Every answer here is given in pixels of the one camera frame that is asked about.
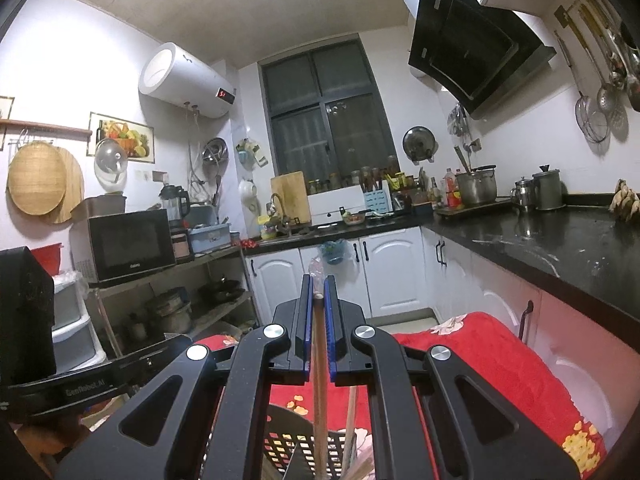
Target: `red tablecloth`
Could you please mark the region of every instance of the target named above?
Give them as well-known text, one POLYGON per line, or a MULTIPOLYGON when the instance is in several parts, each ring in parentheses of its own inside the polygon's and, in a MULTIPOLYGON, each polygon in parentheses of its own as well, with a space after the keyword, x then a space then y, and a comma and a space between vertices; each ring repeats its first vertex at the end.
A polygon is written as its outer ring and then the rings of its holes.
MULTIPOLYGON (((533 350, 521 343, 497 319, 475 312, 459 316, 416 334, 395 334, 404 346, 427 350, 435 344, 451 348, 496 390, 530 418, 577 463, 583 479, 604 459, 604 442, 596 428, 584 420, 569 392, 533 350)), ((201 341, 210 348, 231 344, 215 336, 201 341)), ((370 433, 365 386, 358 387, 356 428, 370 433)), ((328 428, 343 430, 346 424, 348 388, 328 389, 328 428)), ((313 385, 273 386, 272 404, 283 406, 313 421, 313 385)))

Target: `gray canister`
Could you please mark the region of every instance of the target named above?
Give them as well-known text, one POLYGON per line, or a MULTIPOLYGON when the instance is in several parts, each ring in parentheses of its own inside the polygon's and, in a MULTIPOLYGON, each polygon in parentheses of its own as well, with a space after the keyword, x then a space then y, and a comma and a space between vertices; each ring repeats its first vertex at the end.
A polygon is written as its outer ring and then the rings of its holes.
POLYGON ((562 185, 560 184, 560 170, 548 170, 548 166, 540 166, 542 173, 533 174, 536 188, 536 208, 538 211, 553 211, 560 209, 562 203, 562 185))

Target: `black cabinet handle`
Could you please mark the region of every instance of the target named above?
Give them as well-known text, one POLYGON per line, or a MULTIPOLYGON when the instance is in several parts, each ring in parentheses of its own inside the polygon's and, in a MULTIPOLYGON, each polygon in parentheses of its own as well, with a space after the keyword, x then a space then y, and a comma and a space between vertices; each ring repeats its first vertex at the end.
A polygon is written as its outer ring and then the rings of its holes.
POLYGON ((442 245, 440 246, 440 263, 446 267, 447 263, 444 261, 444 254, 442 254, 443 249, 444 249, 444 240, 442 241, 442 245))
POLYGON ((520 331, 518 332, 518 339, 522 341, 524 338, 524 324, 527 322, 527 316, 533 313, 533 301, 529 300, 527 303, 527 309, 522 313, 520 318, 520 331))

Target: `black range hood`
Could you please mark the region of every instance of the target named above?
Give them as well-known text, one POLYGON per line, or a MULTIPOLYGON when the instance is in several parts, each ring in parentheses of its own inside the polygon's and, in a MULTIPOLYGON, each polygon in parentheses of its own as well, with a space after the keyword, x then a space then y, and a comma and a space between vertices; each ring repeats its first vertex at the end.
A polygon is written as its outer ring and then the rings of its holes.
POLYGON ((477 0, 420 0, 409 65, 478 119, 555 54, 511 10, 477 0))

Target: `white cylindrical water heater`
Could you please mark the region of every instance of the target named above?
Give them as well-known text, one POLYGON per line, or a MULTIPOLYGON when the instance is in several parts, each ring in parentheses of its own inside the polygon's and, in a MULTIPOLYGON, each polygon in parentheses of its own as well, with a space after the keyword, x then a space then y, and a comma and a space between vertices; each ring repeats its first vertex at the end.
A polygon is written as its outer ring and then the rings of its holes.
POLYGON ((236 100, 229 81, 175 43, 158 47, 140 73, 138 89, 179 107, 197 105, 213 119, 226 114, 236 100))

